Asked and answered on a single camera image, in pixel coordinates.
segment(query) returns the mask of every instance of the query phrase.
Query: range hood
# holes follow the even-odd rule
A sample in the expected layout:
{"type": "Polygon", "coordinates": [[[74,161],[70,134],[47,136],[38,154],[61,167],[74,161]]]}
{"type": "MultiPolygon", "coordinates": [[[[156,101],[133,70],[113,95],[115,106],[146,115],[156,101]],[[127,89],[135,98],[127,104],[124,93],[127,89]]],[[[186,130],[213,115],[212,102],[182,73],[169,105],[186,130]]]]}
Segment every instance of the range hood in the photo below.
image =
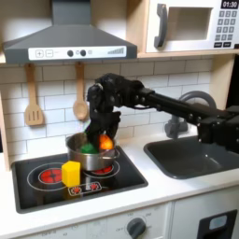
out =
{"type": "Polygon", "coordinates": [[[91,26],[91,0],[52,0],[51,3],[52,26],[4,43],[7,63],[137,57],[136,45],[91,26]]]}

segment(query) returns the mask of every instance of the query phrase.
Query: yellow block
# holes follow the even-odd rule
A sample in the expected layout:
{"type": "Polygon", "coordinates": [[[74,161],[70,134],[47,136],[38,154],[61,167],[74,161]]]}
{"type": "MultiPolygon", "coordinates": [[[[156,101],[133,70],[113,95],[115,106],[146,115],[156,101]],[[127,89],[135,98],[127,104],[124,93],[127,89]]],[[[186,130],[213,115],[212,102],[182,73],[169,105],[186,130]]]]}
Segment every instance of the yellow block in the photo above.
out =
{"type": "Polygon", "coordinates": [[[80,162],[68,161],[62,166],[62,181],[68,188],[80,185],[80,162]]]}

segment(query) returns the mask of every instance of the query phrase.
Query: microwave window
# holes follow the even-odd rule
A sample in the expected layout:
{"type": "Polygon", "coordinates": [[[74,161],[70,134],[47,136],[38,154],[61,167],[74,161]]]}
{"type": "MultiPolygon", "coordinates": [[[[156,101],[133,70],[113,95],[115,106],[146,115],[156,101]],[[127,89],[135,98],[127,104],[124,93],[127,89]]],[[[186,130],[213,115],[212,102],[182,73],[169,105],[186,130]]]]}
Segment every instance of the microwave window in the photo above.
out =
{"type": "Polygon", "coordinates": [[[212,8],[170,7],[167,40],[206,40],[211,12],[212,8]]]}

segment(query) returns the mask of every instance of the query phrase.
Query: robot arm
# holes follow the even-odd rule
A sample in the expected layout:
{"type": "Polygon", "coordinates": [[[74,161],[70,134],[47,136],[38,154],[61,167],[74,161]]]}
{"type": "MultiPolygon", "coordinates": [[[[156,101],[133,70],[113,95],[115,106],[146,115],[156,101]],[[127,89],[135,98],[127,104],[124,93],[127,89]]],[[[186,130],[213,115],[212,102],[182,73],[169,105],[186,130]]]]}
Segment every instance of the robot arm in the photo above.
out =
{"type": "Polygon", "coordinates": [[[89,88],[91,123],[86,130],[89,140],[99,146],[98,135],[106,133],[111,139],[120,123],[120,112],[114,106],[136,109],[156,108],[185,119],[198,128],[199,142],[216,143],[239,153],[239,107],[214,110],[205,105],[190,105],[144,87],[138,80],[107,74],[96,79],[89,88]]]}

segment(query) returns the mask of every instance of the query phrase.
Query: wooden spatula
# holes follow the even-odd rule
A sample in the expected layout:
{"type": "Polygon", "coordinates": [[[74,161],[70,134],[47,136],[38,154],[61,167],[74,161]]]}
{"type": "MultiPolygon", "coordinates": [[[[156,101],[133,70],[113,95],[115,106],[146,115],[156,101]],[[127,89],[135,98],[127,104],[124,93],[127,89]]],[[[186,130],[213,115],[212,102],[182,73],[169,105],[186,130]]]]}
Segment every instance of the wooden spatula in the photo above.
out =
{"type": "Polygon", "coordinates": [[[27,125],[43,124],[44,117],[41,108],[36,103],[35,96],[35,66],[31,63],[25,65],[26,78],[29,92],[29,105],[25,110],[25,122],[27,125]]]}
{"type": "Polygon", "coordinates": [[[88,106],[84,101],[84,64],[76,63],[77,71],[77,100],[74,103],[73,111],[79,120],[88,117],[88,106]]]}

